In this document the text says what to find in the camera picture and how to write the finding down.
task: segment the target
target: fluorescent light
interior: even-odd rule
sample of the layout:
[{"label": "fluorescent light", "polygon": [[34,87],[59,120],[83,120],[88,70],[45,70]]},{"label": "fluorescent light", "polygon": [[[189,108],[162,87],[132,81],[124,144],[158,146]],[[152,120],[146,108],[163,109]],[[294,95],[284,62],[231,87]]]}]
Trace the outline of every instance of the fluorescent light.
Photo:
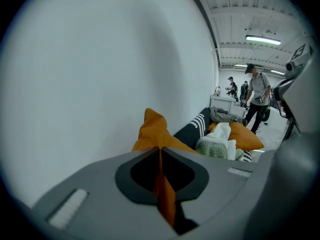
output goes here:
[{"label": "fluorescent light", "polygon": [[279,71],[275,71],[275,70],[271,70],[271,72],[278,73],[278,74],[281,74],[281,75],[285,74],[285,73],[282,73],[282,72],[279,72]]},{"label": "fluorescent light", "polygon": [[246,68],[248,65],[235,64],[234,66],[235,66],[235,67],[244,67],[244,68]]},{"label": "fluorescent light", "polygon": [[274,44],[277,46],[281,44],[281,41],[279,41],[279,40],[266,38],[266,37],[262,37],[262,36],[255,36],[255,35],[246,35],[245,39],[249,40],[249,41],[265,42],[265,43]]}]

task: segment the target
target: ceiling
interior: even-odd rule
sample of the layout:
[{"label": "ceiling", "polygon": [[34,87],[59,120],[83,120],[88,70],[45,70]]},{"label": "ceiling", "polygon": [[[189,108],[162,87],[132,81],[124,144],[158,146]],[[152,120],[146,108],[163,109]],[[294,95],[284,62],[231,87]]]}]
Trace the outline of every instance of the ceiling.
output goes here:
[{"label": "ceiling", "polygon": [[[221,69],[253,63],[265,71],[284,73],[295,50],[310,43],[310,27],[289,0],[200,1],[213,29]],[[247,41],[246,35],[277,39],[281,44]]]}]

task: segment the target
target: white stripe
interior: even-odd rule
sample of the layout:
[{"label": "white stripe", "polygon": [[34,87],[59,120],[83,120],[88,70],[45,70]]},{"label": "white stripe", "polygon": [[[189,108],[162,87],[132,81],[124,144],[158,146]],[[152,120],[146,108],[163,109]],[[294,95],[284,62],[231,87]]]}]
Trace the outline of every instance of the white stripe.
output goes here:
[{"label": "white stripe", "polygon": [[243,156],[243,160],[248,160],[248,161],[250,161],[250,162],[252,161],[252,159],[251,159],[250,157],[247,157],[247,156],[245,156],[245,155]]},{"label": "white stripe", "polygon": [[77,189],[49,218],[48,223],[57,229],[66,229],[87,196],[87,191]]},{"label": "white stripe", "polygon": [[249,172],[249,171],[240,170],[240,169],[236,169],[236,168],[232,168],[232,167],[230,167],[227,171],[228,171],[228,173],[244,176],[247,178],[249,178],[251,175],[251,172]]},{"label": "white stripe", "polygon": [[192,121],[196,122],[196,124],[199,126],[199,132],[200,132],[200,138],[201,138],[203,136],[203,133],[202,133],[202,127],[200,122],[195,118]]},{"label": "white stripe", "polygon": [[195,128],[198,128],[195,122],[191,121],[189,124],[192,124]]},{"label": "white stripe", "polygon": [[205,123],[205,120],[202,116],[200,115],[197,115],[195,118],[199,118],[200,119],[200,122],[201,122],[201,125],[202,125],[202,130],[203,130],[203,136],[205,135],[205,132],[206,132],[206,123]]},{"label": "white stripe", "polygon": [[204,130],[203,130],[203,126],[202,126],[202,123],[200,122],[200,119],[198,119],[198,118],[195,118],[195,119],[193,119],[193,120],[195,120],[197,123],[198,123],[198,125],[199,125],[199,128],[201,129],[201,137],[203,137],[203,136],[205,136],[205,132],[204,132]]}]

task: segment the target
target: white table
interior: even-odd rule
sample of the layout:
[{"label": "white table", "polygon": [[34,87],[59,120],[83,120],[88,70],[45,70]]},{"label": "white table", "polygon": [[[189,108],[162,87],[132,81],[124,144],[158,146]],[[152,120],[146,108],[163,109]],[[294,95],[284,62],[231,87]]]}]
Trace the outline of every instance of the white table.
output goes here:
[{"label": "white table", "polygon": [[240,106],[236,106],[235,104],[231,107],[231,114],[236,115],[238,117],[243,118],[245,116],[246,113],[246,108],[244,107],[240,107]]},{"label": "white table", "polygon": [[216,107],[231,113],[232,106],[235,104],[236,99],[230,96],[214,96],[210,97],[210,107]]}]

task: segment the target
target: gray t-shirt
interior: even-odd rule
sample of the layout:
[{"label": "gray t-shirt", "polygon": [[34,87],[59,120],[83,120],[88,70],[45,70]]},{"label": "gray t-shirt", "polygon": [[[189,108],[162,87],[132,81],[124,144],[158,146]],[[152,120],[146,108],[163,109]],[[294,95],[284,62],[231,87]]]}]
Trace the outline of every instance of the gray t-shirt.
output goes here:
[{"label": "gray t-shirt", "polygon": [[259,103],[259,101],[255,99],[258,98],[260,94],[265,94],[269,86],[271,87],[271,84],[269,82],[267,75],[265,73],[258,72],[258,75],[256,76],[256,78],[252,78],[249,81],[248,90],[254,91],[254,96],[250,103],[258,106],[268,105],[269,97],[266,97],[263,103]]}]

